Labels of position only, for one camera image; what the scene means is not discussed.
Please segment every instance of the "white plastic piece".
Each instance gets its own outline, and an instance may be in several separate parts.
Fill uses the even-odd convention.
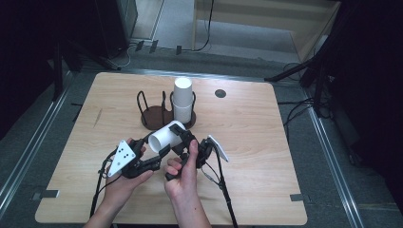
[[[112,177],[125,165],[136,158],[136,154],[131,150],[130,146],[128,146],[127,142],[122,140],[119,143],[118,149],[116,150],[115,157],[113,158],[113,162],[110,165],[109,172],[107,173],[108,177]]]
[[[188,107],[179,107],[174,105],[174,120],[186,124],[192,120],[192,105]]]
[[[169,129],[169,126],[173,124],[177,124],[181,129],[185,130],[181,122],[172,121],[171,123],[167,124],[166,126],[148,137],[148,144],[151,147],[152,151],[158,153],[169,144],[172,148],[182,142],[181,137],[175,135]]]
[[[224,150],[222,149],[221,145],[219,144],[219,142],[217,142],[212,135],[208,135],[208,138],[211,139],[211,141],[213,141],[213,143],[216,145],[217,150],[219,152],[219,155],[222,159],[224,159],[226,162],[229,162],[229,158],[228,156],[225,154]]]
[[[186,77],[180,77],[175,80],[173,103],[178,107],[188,107],[192,105],[192,80]]]

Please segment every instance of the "gray floor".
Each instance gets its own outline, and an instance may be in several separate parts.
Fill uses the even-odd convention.
[[[163,9],[163,0],[136,0],[139,13],[133,29],[134,40],[152,40]]]
[[[185,1],[165,1],[155,39],[158,39],[160,47],[173,48],[176,45],[183,45],[189,39],[184,34],[163,32],[163,19],[168,13],[169,4],[184,4]],[[187,25],[184,20],[181,24],[184,28]],[[273,39],[278,37],[278,41],[284,34],[276,36],[277,31],[271,35]],[[212,37],[218,43],[222,40],[217,33],[212,30]],[[216,43],[212,39],[212,46],[209,51],[213,51]],[[244,48],[243,42],[232,40],[225,43]],[[159,48],[155,53],[149,53],[149,47],[144,47],[140,51],[129,51],[131,62],[123,68],[126,72],[138,72],[139,69],[148,69],[142,72],[153,74],[160,71],[193,72],[197,74],[207,74],[207,77],[222,77],[230,80],[247,80],[261,82],[264,77],[271,77],[279,74],[289,67],[289,63],[297,61],[297,55],[291,50],[287,50],[289,44],[268,48],[257,54],[249,52],[240,55],[241,52],[229,52],[225,48],[214,49],[216,52],[193,53],[185,52],[176,55],[174,50]],[[259,50],[259,45],[254,44],[254,48]],[[71,103],[82,104],[90,88],[92,80],[97,72],[104,71],[101,67],[92,63],[88,59],[83,59],[85,67],[81,73],[74,74],[74,81],[69,89],[64,104],[56,115],[53,124],[49,127],[47,135],[36,152],[28,172],[22,179],[20,187],[15,192],[14,198],[6,213],[1,217],[0,227],[82,227],[82,224],[40,224],[34,219],[35,211],[39,201],[32,200],[34,193],[46,189],[48,181],[60,154],[66,144],[68,134],[74,122],[79,107]],[[123,65],[128,62],[126,54],[112,60],[114,63]],[[297,81],[287,79],[278,84],[274,84],[276,96],[279,102],[301,101],[305,99],[302,88],[297,85]],[[52,87],[39,97],[36,103],[20,118],[9,134],[0,142],[2,160],[0,160],[1,175],[0,182],[4,183],[10,175],[12,168],[23,154],[30,137],[39,125],[43,116],[50,106]],[[280,105],[281,118],[285,122],[286,117],[293,105]],[[348,186],[353,193],[359,213],[365,227],[403,227],[403,217],[395,206],[393,199],[387,190],[382,177],[371,168],[357,168],[350,165],[347,156],[347,148],[341,140],[335,124],[331,120],[322,120],[327,135],[334,149],[338,164],[344,174]],[[297,172],[301,192],[309,196],[310,200],[305,201],[308,215],[308,223],[303,227],[351,227],[346,216],[345,208],[340,200],[340,195],[336,189],[335,181],[329,169],[322,145],[317,137],[317,132],[313,126],[308,112],[292,121],[290,127],[290,150]]]
[[[193,1],[167,0],[164,2],[154,36],[154,40],[159,41],[159,47],[191,48],[193,8]],[[206,14],[209,15],[208,4],[205,9]],[[196,48],[201,48],[207,39],[207,24],[208,22],[198,21]],[[210,43],[202,52],[282,63],[299,62],[290,32],[287,30],[218,22],[211,23]]]

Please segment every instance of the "white 3d printed part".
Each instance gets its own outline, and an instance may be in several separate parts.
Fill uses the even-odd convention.
[[[115,157],[113,158],[113,162],[110,165],[109,172],[107,173],[108,177],[111,177],[121,171],[125,165],[127,165],[130,161],[136,158],[136,154],[131,150],[130,146],[128,146],[127,142],[122,140],[119,143],[118,149],[116,150]]]
[[[225,154],[224,150],[222,149],[221,145],[219,144],[219,142],[217,142],[212,135],[208,135],[208,138],[211,139],[211,141],[213,141],[213,143],[216,145],[217,150],[219,152],[219,155],[222,159],[224,159],[226,162],[229,162],[229,158],[228,156]]]
[[[172,121],[171,123],[167,124],[166,126],[148,137],[148,144],[155,153],[160,152],[160,150],[162,150],[167,145],[170,145],[172,148],[182,142],[181,137],[175,135],[169,129],[169,126],[173,124],[177,124],[181,129],[185,130],[181,122]]]

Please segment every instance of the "black cable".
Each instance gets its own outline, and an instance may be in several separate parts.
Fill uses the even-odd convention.
[[[213,173],[214,173],[214,174],[216,175],[216,177],[217,177],[217,180],[220,180],[219,175],[216,173],[216,170],[214,170],[213,167],[211,167],[211,165],[210,165],[209,163],[206,162],[205,164],[207,164],[207,166],[211,169],[211,171],[213,171]],[[206,173],[204,172],[204,170],[202,169],[202,167],[201,167],[201,171],[203,172],[203,174],[204,174],[209,180],[211,180],[212,182],[214,182],[216,185],[220,186],[220,184],[219,184],[217,181],[215,181],[212,177],[210,177],[208,174],[206,174]]]
[[[190,51],[201,51],[203,50],[207,44],[210,42],[210,27],[211,27],[211,18],[213,16],[213,8],[214,8],[214,0],[211,1],[211,8],[210,8],[210,16],[208,18],[208,26],[207,26],[207,40],[205,41],[205,44],[203,47],[199,49],[183,49],[183,50],[190,50]]]
[[[114,150],[114,151],[112,151],[107,157],[106,157],[106,159],[103,161],[103,163],[102,163],[102,166],[101,166],[101,169],[98,171],[98,173],[99,173],[99,178],[98,178],[98,182],[97,182],[97,188],[95,189],[95,195],[94,195],[94,197],[92,198],[92,204],[91,204],[91,211],[89,212],[89,217],[91,218],[93,215],[94,215],[94,213],[95,213],[95,207],[97,206],[97,201],[98,201],[98,196],[99,196],[99,194],[101,193],[101,191],[105,188],[105,187],[107,187],[108,185],[110,185],[112,182],[114,182],[114,181],[116,181],[116,180],[114,180],[114,181],[112,181],[112,182],[110,182],[110,183],[108,183],[108,184],[106,184],[101,190],[99,190],[100,189],[100,187],[101,187],[101,181],[102,181],[102,178],[103,178],[103,174],[105,173],[105,167],[106,167],[106,164],[108,163],[108,162],[110,162],[111,161],[111,157],[113,156],[113,155],[115,155],[116,154],[116,149]]]
[[[203,172],[203,174],[210,180],[210,181],[212,181],[212,182],[214,182],[218,187],[220,187],[220,184],[219,184],[219,179],[220,178],[217,178],[217,180],[214,180],[210,175],[208,175],[206,172],[204,172],[204,170],[201,168],[201,171]]]
[[[300,116],[302,113],[304,113],[306,110],[308,110],[310,107],[313,107],[314,105],[314,98],[308,98],[305,99],[303,101],[300,102],[278,102],[278,105],[296,105],[294,106],[291,111],[288,113],[287,119],[285,121],[285,123],[283,124],[283,126],[285,126],[285,134],[286,134],[286,138],[287,138],[287,142],[290,143],[290,129],[289,129],[289,123],[296,117]],[[298,113],[296,113],[294,116],[293,113],[297,110],[297,108],[299,108],[301,105],[308,105],[306,107],[304,107],[302,110],[300,110]],[[319,103],[318,106],[320,108],[325,107],[325,108],[329,108],[328,103]],[[321,115],[321,118],[327,119],[327,118],[331,118],[331,115],[328,116],[323,116]]]
[[[292,64],[298,65],[298,63],[289,63],[289,64],[286,64],[286,65],[282,68],[282,71],[284,72],[284,71],[285,71],[285,68],[287,68],[289,65],[292,65]],[[298,79],[293,78],[293,77],[292,77],[293,75],[294,75],[294,74],[291,74],[290,76],[288,76],[288,78],[289,78],[290,80],[293,80],[293,81],[298,81],[298,80],[301,79],[300,71],[298,72],[298,77],[299,77]]]
[[[232,208],[231,198],[229,197],[228,189],[227,189],[226,184],[225,184],[224,175],[222,174],[222,167],[221,167],[221,159],[220,159],[219,150],[217,149],[217,147],[214,144],[213,144],[213,147],[214,147],[214,150],[216,151],[217,160],[219,162],[219,170],[220,170],[220,181],[219,181],[220,185],[219,185],[219,187],[220,187],[222,193],[224,194],[224,197],[225,197],[225,200],[226,200],[226,203],[227,203],[227,207],[228,207],[228,211],[229,211],[229,214],[231,215],[232,223],[233,223],[235,228],[238,228],[237,219],[235,218],[234,210]]]

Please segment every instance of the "left hand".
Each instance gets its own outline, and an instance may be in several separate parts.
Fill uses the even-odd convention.
[[[114,182],[106,187],[102,203],[111,206],[113,209],[122,209],[130,196],[133,194],[134,189],[143,182],[147,181],[153,175],[153,173],[153,171],[148,170],[134,179],[128,179],[123,176],[119,177],[120,174],[115,174],[112,177],[106,178],[106,184],[109,184],[112,181]]]
[[[153,171],[148,170],[134,179],[127,179],[123,176],[119,177],[120,174],[115,174],[112,177],[106,178],[106,184],[110,183],[110,185],[106,187],[104,199],[95,214],[86,223],[85,227],[108,228],[133,194],[134,189],[147,181],[153,173]]]

